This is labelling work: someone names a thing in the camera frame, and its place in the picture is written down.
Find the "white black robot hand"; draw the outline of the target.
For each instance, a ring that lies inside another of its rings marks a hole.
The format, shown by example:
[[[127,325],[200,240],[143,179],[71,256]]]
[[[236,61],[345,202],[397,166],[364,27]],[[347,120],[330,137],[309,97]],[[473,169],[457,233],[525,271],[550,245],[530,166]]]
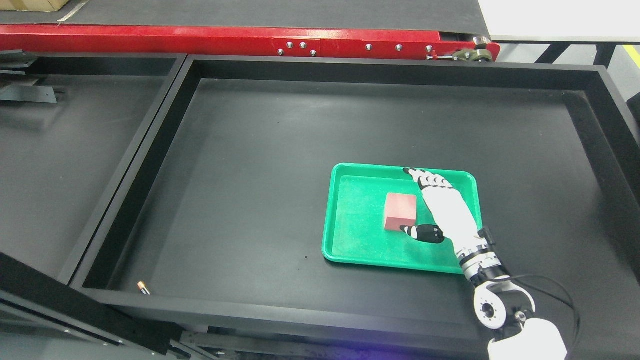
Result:
[[[478,234],[479,228],[462,194],[444,176],[410,167],[402,170],[418,185],[434,223],[450,239],[458,258],[489,247]]]

